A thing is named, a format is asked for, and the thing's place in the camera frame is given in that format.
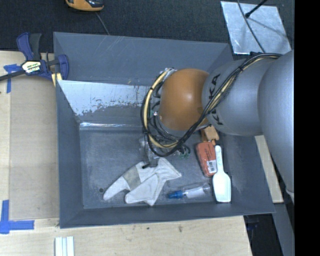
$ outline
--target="black floor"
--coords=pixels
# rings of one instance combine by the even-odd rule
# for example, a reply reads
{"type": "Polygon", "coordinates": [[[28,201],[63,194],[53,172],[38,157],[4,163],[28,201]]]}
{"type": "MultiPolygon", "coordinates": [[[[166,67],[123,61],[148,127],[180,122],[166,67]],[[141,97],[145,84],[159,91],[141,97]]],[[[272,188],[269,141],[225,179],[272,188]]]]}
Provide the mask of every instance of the black floor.
{"type": "MultiPolygon", "coordinates": [[[[295,0],[265,4],[277,6],[294,49],[295,0]]],[[[229,43],[218,0],[105,0],[100,16],[111,35],[229,43]]],[[[72,12],[64,0],[0,0],[0,24],[0,50],[9,51],[18,50],[16,38],[23,32],[42,33],[40,51],[49,53],[53,52],[53,32],[106,33],[94,13],[72,12]]],[[[292,212],[292,203],[288,202],[288,208],[292,212]]],[[[254,256],[282,255],[271,214],[245,220],[254,256]]]]}

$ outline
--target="red package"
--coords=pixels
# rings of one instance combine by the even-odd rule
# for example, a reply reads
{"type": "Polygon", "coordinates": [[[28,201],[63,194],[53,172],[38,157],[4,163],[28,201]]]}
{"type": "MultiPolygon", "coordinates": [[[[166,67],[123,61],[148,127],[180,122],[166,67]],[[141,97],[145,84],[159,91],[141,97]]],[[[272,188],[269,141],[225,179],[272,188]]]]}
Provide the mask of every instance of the red package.
{"type": "Polygon", "coordinates": [[[214,145],[211,142],[201,142],[195,146],[195,151],[204,176],[212,177],[217,172],[214,145]]]}

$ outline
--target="white glove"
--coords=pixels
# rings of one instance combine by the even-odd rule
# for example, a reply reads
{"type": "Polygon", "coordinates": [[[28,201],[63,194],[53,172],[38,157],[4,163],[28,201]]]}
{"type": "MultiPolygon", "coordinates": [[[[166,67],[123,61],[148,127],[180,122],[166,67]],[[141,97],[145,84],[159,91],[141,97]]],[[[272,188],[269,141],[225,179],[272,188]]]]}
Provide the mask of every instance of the white glove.
{"type": "Polygon", "coordinates": [[[153,206],[166,181],[181,177],[181,173],[163,157],[159,159],[158,165],[155,167],[154,171],[155,174],[151,175],[139,186],[125,195],[125,202],[127,204],[144,201],[150,206],[153,206]]]}
{"type": "Polygon", "coordinates": [[[139,162],[126,171],[104,193],[103,199],[108,200],[123,190],[129,190],[125,196],[128,204],[145,201],[153,206],[168,180],[181,177],[165,158],[160,158],[156,167],[146,167],[144,162],[139,162]]]}

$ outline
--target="label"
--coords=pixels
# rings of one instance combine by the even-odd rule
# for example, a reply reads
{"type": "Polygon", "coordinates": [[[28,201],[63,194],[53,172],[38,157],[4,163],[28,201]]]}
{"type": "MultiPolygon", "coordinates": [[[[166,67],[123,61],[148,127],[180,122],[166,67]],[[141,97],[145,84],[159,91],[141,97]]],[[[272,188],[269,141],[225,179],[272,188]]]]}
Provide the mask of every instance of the label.
{"type": "Polygon", "coordinates": [[[203,197],[206,195],[206,193],[204,192],[204,189],[202,188],[202,186],[200,186],[200,187],[195,187],[195,188],[186,190],[185,195],[187,198],[190,199],[190,198],[203,197]]]}
{"type": "Polygon", "coordinates": [[[39,61],[27,61],[22,65],[22,68],[26,73],[30,74],[33,72],[40,71],[40,66],[41,66],[41,62],[39,61]]]}
{"type": "Polygon", "coordinates": [[[206,161],[206,166],[208,166],[208,171],[210,174],[215,174],[217,172],[216,160],[206,161]]]}

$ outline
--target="black cable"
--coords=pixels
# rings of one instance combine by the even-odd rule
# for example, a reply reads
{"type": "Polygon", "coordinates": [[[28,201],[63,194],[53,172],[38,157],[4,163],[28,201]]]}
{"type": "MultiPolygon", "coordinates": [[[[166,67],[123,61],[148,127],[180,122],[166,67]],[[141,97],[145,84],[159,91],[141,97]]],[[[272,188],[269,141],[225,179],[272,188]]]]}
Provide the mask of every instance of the black cable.
{"type": "Polygon", "coordinates": [[[246,18],[249,18],[251,14],[253,14],[257,9],[260,8],[260,6],[262,6],[266,1],[268,0],[263,0],[261,3],[259,3],[256,7],[254,7],[251,11],[248,11],[246,14],[245,14],[245,17],[246,18]]]}
{"type": "MultiPolygon", "coordinates": [[[[156,135],[153,135],[151,133],[150,130],[150,122],[149,122],[149,118],[147,120],[147,128],[145,128],[145,126],[143,125],[143,133],[145,135],[147,135],[147,142],[149,145],[150,150],[156,154],[159,157],[167,157],[171,154],[173,154],[174,152],[176,152],[177,150],[180,152],[186,152],[185,149],[188,149],[188,146],[185,145],[186,140],[196,131],[196,129],[198,128],[198,126],[203,122],[203,120],[207,117],[208,114],[210,114],[212,112],[213,109],[215,109],[221,102],[222,100],[225,98],[226,96],[226,92],[228,93],[230,90],[230,87],[233,86],[234,81],[236,80],[236,78],[238,77],[238,75],[240,73],[242,73],[248,66],[250,66],[251,64],[253,64],[254,62],[256,62],[257,60],[262,60],[262,59],[277,59],[281,56],[281,54],[277,54],[277,53],[250,53],[250,57],[248,57],[238,68],[236,68],[222,83],[221,87],[215,92],[214,96],[212,97],[212,99],[208,102],[208,104],[205,106],[200,118],[198,119],[197,122],[195,122],[186,132],[185,134],[179,138],[177,140],[177,143],[175,146],[173,147],[168,147],[166,145],[163,145],[160,140],[157,138],[156,135]],[[227,91],[222,92],[222,88],[229,83],[232,80],[231,85],[229,86],[229,88],[227,89],[227,91]],[[214,102],[214,100],[216,100],[216,96],[218,94],[222,93],[222,96],[218,99],[218,102],[214,105],[213,109],[211,104],[214,102]],[[167,151],[166,153],[162,153],[160,154],[159,152],[156,151],[155,147],[153,146],[150,137],[153,138],[155,141],[157,141],[157,143],[159,143],[161,146],[163,146],[163,148],[165,149],[170,149],[169,151],[167,151]]],[[[140,112],[140,118],[141,118],[141,122],[142,124],[144,123],[144,115],[143,115],[143,110],[146,104],[146,98],[147,95],[144,97],[142,105],[141,105],[141,112],[140,112]]]]}
{"type": "Polygon", "coordinates": [[[162,130],[162,129],[160,129],[158,127],[155,116],[149,121],[149,124],[159,133],[161,138],[163,138],[163,139],[165,139],[166,141],[169,141],[169,142],[175,142],[176,141],[176,139],[171,137],[170,133],[168,133],[167,131],[162,130]]]}
{"type": "Polygon", "coordinates": [[[244,11],[242,10],[242,7],[241,7],[241,5],[240,5],[239,0],[236,0],[236,1],[237,1],[237,3],[238,3],[239,9],[240,9],[240,11],[241,11],[241,14],[242,14],[242,16],[243,16],[243,18],[244,18],[244,21],[245,21],[246,25],[248,26],[251,34],[253,35],[255,41],[257,42],[257,44],[258,44],[259,47],[261,48],[262,52],[263,52],[263,53],[266,53],[265,49],[262,47],[262,45],[261,45],[261,43],[259,42],[259,40],[257,39],[255,33],[253,32],[251,26],[249,25],[249,23],[248,23],[248,21],[247,21],[247,18],[246,18],[246,16],[245,16],[245,13],[244,13],[244,11]]]}
{"type": "Polygon", "coordinates": [[[108,36],[110,36],[110,33],[109,33],[109,31],[108,31],[108,29],[107,29],[104,21],[103,21],[102,18],[100,17],[100,15],[99,15],[97,12],[95,12],[95,15],[98,17],[99,21],[101,22],[101,24],[102,24],[102,26],[103,26],[106,34],[107,34],[108,36]]]}
{"type": "Polygon", "coordinates": [[[154,89],[154,91],[153,91],[153,93],[152,93],[152,96],[153,96],[153,97],[160,99],[159,90],[160,90],[160,88],[162,87],[163,84],[164,84],[164,82],[161,82],[161,83],[159,84],[159,86],[157,86],[157,87],[154,89]]]}

